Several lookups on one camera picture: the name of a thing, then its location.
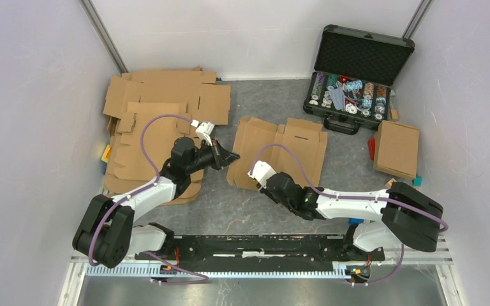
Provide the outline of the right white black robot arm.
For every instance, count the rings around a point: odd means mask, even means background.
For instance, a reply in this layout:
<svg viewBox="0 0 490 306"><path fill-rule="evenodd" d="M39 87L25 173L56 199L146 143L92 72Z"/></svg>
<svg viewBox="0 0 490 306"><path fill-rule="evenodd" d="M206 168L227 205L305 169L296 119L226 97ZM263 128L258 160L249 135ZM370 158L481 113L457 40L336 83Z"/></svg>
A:
<svg viewBox="0 0 490 306"><path fill-rule="evenodd" d="M284 172L250 177L261 193L302 219L361 219L343 242L343 252L351 260L393 245L434 252L440 233L448 229L442 219L443 207L404 182L377 191L341 192L302 187Z"/></svg>

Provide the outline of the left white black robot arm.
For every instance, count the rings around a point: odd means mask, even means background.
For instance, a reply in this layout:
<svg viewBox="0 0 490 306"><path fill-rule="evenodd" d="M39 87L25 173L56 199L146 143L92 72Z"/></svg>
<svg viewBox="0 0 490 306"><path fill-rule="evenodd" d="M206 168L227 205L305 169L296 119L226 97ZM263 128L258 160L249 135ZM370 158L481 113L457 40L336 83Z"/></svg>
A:
<svg viewBox="0 0 490 306"><path fill-rule="evenodd" d="M86 255L92 266L117 266L127 255L151 251L158 259L168 259L175 243L158 226L134 228L134 222L156 207L180 197L191 184L192 174L211 167L221 170L240 156L224 149L216 139L194 141L182 137L174 142L170 157L159 176L124 194L96 195L72 240L75 251Z"/></svg>

